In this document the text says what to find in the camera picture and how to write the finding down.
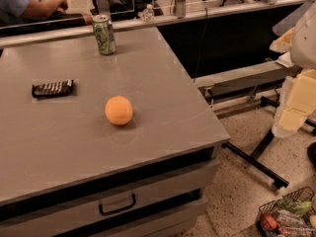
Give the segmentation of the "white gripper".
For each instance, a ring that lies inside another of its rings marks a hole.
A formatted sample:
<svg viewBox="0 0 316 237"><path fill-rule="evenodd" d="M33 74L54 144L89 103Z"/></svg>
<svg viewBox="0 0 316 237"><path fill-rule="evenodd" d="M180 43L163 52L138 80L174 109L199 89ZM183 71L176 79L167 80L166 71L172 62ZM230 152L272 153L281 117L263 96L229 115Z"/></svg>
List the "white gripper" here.
<svg viewBox="0 0 316 237"><path fill-rule="evenodd" d="M303 70L295 78L286 77L281 86L272 133L277 138L294 135L316 110L316 4L270 45L270 50L286 53Z"/></svg>

